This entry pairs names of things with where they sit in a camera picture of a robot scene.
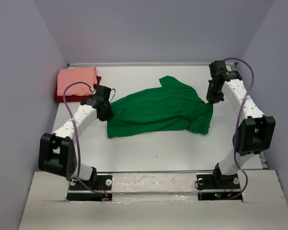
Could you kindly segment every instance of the pink towel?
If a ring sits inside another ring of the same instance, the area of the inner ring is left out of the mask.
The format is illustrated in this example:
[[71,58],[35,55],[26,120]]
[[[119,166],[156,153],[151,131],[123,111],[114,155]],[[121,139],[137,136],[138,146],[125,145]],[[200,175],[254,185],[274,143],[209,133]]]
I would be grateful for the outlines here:
[[[93,86],[97,84],[96,67],[79,67],[71,69],[60,69],[58,74],[58,96],[63,96],[67,86],[77,81],[83,81]],[[90,89],[84,84],[76,84],[70,87],[66,96],[89,96],[92,95]]]

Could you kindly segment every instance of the stacked cloth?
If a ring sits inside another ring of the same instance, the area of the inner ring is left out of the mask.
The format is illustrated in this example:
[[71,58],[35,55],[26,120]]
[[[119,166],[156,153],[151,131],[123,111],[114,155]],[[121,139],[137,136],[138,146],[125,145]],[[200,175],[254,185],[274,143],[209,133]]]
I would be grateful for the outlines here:
[[[56,102],[63,102],[63,92],[67,86],[77,81],[83,81],[96,89],[101,77],[96,76],[96,67],[81,67],[60,69],[54,98]],[[90,89],[84,84],[76,84],[66,92],[67,102],[80,102],[92,95]]]
[[159,79],[161,87],[130,94],[113,103],[108,121],[109,138],[145,132],[188,130],[207,134],[213,105],[203,102],[191,86],[171,76]]

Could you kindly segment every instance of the white table surface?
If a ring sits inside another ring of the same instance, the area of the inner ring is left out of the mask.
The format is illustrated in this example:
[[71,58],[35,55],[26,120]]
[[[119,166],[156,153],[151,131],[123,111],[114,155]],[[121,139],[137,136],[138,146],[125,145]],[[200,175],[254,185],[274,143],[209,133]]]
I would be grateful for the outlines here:
[[[170,75],[196,89],[206,101],[208,66],[99,67],[101,85],[116,89],[113,101],[140,90],[160,87],[159,79]],[[73,112],[79,103],[69,103]],[[64,103],[59,104],[54,130],[69,119]],[[184,131],[107,137],[107,123],[95,121],[81,135],[82,162],[99,172],[212,170],[232,149],[237,115],[225,99],[214,105],[209,134]],[[258,156],[244,169],[262,169]]]

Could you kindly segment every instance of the folded towel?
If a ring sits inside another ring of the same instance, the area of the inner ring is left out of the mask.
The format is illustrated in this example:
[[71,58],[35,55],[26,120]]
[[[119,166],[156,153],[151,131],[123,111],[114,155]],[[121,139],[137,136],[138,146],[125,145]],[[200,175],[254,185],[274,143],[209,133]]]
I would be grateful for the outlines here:
[[[97,84],[96,67],[60,69],[57,82],[58,96],[63,96],[66,87],[77,81],[83,81],[89,85]],[[70,87],[66,92],[66,96],[72,95],[89,96],[92,95],[92,92],[86,85],[76,84]]]
[[[100,83],[100,80],[101,80],[101,77],[100,76],[96,76],[96,79],[97,79],[97,84],[94,84],[94,89],[96,90],[97,86],[99,85]],[[54,100],[58,103],[61,103],[61,102],[64,102],[63,101],[63,97],[59,97],[58,94],[57,94],[57,90],[58,88],[55,89],[54,91]],[[75,96],[75,95],[72,95],[72,96],[66,96],[66,101],[67,102],[81,102],[83,101],[85,98],[87,98],[88,96]]]

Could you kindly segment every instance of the red cloth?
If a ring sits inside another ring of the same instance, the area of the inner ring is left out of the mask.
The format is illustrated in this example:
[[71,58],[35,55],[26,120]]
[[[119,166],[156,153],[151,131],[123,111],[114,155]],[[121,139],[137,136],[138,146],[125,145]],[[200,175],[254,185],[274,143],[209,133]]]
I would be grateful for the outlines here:
[[[101,77],[100,76],[97,76],[97,84],[94,84],[94,89],[96,90],[97,86],[99,85],[100,83],[100,80],[101,80]],[[81,102],[83,101],[85,98],[87,98],[89,96],[66,96],[66,101],[67,102]],[[58,88],[56,87],[55,91],[54,91],[54,100],[56,102],[64,102],[63,101],[63,97],[59,97],[58,96]]]

